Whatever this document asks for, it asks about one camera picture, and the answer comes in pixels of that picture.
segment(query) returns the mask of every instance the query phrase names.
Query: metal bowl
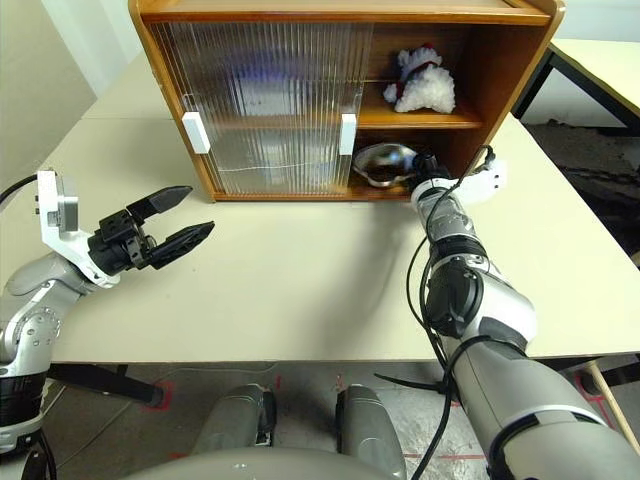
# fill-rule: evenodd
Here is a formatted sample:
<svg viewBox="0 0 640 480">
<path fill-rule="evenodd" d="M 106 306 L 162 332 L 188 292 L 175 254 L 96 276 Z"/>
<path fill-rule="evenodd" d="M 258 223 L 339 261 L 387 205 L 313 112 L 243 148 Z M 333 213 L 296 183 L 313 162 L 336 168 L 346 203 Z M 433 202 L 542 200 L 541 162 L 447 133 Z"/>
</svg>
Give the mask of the metal bowl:
<svg viewBox="0 0 640 480">
<path fill-rule="evenodd" d="M 360 150 L 353 159 L 353 169 L 370 185 L 390 188 L 413 177 L 413 157 L 417 152 L 399 143 L 378 143 Z"/>
</svg>

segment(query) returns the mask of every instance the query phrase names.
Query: wooden stick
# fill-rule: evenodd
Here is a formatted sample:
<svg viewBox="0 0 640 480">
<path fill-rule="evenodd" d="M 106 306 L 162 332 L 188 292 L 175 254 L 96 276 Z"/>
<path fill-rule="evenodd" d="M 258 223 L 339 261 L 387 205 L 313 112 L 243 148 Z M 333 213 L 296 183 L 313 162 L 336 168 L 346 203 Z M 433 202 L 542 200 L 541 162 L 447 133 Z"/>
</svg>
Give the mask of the wooden stick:
<svg viewBox="0 0 640 480">
<path fill-rule="evenodd" d="M 600 373 L 600 369 L 598 368 L 598 364 L 596 363 L 596 361 L 592 360 L 589 363 L 587 363 L 587 369 L 589 370 L 589 373 L 593 377 L 593 382 L 595 383 L 596 387 L 598 387 L 598 390 L 600 390 L 605 400 L 609 404 L 609 407 L 611 408 L 611 412 L 616 417 L 616 421 L 620 426 L 620 430 L 622 430 L 622 434 L 627 439 L 627 441 L 631 444 L 631 446 L 636 451 L 636 453 L 640 455 L 640 444 L 638 444 L 638 440 L 633 434 L 633 431 L 629 426 L 629 422 L 627 422 L 627 419 L 624 416 L 624 413 L 622 413 L 622 409 L 620 408 L 620 405 L 618 405 L 618 402 L 613 396 L 613 392 L 611 392 L 609 385 L 607 385 L 607 381 L 602 376 L 602 373 Z"/>
</svg>

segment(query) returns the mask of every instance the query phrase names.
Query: wooden cabinet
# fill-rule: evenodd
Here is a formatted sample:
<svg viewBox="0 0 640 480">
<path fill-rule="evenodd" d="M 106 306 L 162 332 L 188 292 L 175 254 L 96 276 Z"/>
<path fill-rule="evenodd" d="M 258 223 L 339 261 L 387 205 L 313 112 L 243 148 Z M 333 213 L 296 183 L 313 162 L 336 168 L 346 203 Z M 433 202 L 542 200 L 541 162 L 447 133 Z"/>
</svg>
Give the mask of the wooden cabinet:
<svg viewBox="0 0 640 480">
<path fill-rule="evenodd" d="M 564 12 L 560 0 L 130 0 L 154 74 L 214 200 L 406 199 L 370 187 L 340 148 L 432 150 L 454 174 L 490 142 Z M 402 49 L 430 43 L 456 84 L 451 114 L 382 97 Z M 198 112 L 211 144 L 182 125 Z"/>
</svg>

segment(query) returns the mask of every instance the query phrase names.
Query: white table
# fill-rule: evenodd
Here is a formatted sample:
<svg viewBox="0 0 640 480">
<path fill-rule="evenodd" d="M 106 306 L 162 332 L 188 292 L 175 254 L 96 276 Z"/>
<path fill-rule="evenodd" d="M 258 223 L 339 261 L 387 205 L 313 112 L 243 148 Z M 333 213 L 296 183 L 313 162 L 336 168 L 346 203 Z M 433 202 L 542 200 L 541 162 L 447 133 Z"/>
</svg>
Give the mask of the white table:
<svg viewBox="0 0 640 480">
<path fill-rule="evenodd" d="M 508 186 L 469 212 L 491 257 L 536 306 L 529 353 L 640 350 L 640 274 L 631 261 L 513 117 L 493 145 L 509 162 Z M 424 235 L 409 205 L 208 203 L 142 57 L 45 166 L 75 180 L 88 231 L 173 184 L 195 191 L 150 219 L 148 233 L 161 240 L 216 222 L 186 257 L 160 271 L 125 272 L 116 288 L 81 300 L 54 362 L 434 358 L 404 296 L 407 264 Z M 3 284 L 47 252 L 34 193 L 24 188 L 0 215 Z"/>
</svg>

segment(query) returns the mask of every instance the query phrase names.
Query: silver robot arm segment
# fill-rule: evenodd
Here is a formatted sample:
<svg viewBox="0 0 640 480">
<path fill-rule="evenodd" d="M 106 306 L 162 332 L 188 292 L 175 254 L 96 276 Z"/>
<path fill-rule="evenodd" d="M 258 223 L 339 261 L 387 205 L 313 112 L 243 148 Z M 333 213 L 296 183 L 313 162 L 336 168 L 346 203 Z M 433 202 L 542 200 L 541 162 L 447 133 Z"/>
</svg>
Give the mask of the silver robot arm segment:
<svg viewBox="0 0 640 480">
<path fill-rule="evenodd" d="M 424 321 L 447 360 L 463 345 L 453 376 L 491 477 L 640 478 L 640 457 L 622 436 L 562 376 L 523 353 L 536 333 L 533 306 L 491 262 L 455 193 L 434 211 L 454 183 L 441 181 L 427 178 L 412 196 L 432 239 Z"/>
<path fill-rule="evenodd" d="M 144 233 L 148 217 L 175 207 L 192 190 L 175 186 L 100 220 L 89 234 L 78 228 L 78 198 L 70 182 L 53 171 L 38 172 L 37 180 L 42 241 L 53 252 L 16 271 L 0 297 L 0 464 L 2 475 L 16 478 L 23 470 L 33 472 L 28 462 L 37 457 L 32 446 L 42 426 L 42 389 L 61 322 L 73 305 L 117 285 L 123 270 L 168 265 L 214 227 L 192 225 L 159 245 Z"/>
<path fill-rule="evenodd" d="M 95 286 L 50 253 L 19 269 L 0 299 L 0 455 L 23 451 L 42 426 L 42 388 L 60 323 Z"/>
</svg>

